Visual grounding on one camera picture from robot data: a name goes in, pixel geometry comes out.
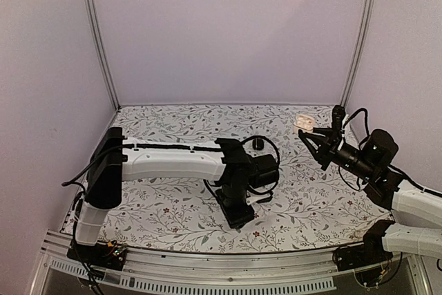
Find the white charging case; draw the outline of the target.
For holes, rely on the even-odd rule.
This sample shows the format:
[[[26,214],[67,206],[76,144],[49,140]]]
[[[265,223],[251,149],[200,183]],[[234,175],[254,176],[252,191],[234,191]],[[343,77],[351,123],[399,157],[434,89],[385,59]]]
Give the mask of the white charging case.
[[[293,122],[293,131],[295,134],[298,134],[299,131],[312,133],[315,123],[315,119],[312,116],[297,114]]]

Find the black earbud charging case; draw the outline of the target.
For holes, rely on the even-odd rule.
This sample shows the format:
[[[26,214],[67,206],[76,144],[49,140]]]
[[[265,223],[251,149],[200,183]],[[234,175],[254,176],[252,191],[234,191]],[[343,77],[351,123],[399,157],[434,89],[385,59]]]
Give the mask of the black earbud charging case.
[[[265,142],[262,138],[254,138],[252,140],[252,147],[254,150],[261,151],[265,147]]]

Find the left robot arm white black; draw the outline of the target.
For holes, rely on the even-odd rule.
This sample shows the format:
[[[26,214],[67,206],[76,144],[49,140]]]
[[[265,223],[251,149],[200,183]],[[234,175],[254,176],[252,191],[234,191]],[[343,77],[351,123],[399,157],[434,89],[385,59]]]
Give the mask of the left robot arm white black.
[[[86,177],[87,188],[75,221],[76,252],[87,263],[103,256],[99,231],[108,212],[122,202],[122,183],[144,178],[188,178],[213,182],[212,194],[232,229],[252,221],[255,202],[270,200],[279,181],[280,153],[252,156],[242,141],[217,138],[197,143],[171,143],[126,137],[112,127],[95,149],[89,164],[65,187]]]

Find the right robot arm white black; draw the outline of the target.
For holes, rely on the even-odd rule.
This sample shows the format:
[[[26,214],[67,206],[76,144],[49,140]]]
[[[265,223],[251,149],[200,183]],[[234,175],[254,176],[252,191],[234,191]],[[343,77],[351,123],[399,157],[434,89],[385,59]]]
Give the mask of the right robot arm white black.
[[[408,213],[431,222],[432,228],[379,220],[364,234],[357,259],[371,265],[383,254],[399,251],[433,258],[441,257],[441,193],[417,184],[391,165],[398,152],[393,137],[375,129],[361,149],[346,143],[341,131],[325,128],[298,137],[322,169],[331,163],[344,168],[365,183],[371,202],[388,211]]]

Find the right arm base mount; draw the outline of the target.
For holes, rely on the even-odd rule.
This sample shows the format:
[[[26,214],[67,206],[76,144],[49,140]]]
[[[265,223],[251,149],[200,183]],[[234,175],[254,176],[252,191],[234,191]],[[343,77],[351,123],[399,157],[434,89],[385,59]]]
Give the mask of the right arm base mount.
[[[332,260],[339,272],[386,262],[393,253],[383,248],[382,237],[394,224],[393,220],[379,220],[363,235],[359,245],[343,245],[333,251]]]

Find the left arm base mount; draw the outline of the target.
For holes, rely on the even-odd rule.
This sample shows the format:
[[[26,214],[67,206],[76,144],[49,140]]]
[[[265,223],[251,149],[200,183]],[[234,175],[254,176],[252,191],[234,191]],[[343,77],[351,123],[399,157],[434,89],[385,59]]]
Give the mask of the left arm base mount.
[[[128,246],[119,244],[116,241],[108,243],[98,242],[94,246],[80,245],[72,241],[67,257],[85,265],[122,271],[126,262],[127,252]]]

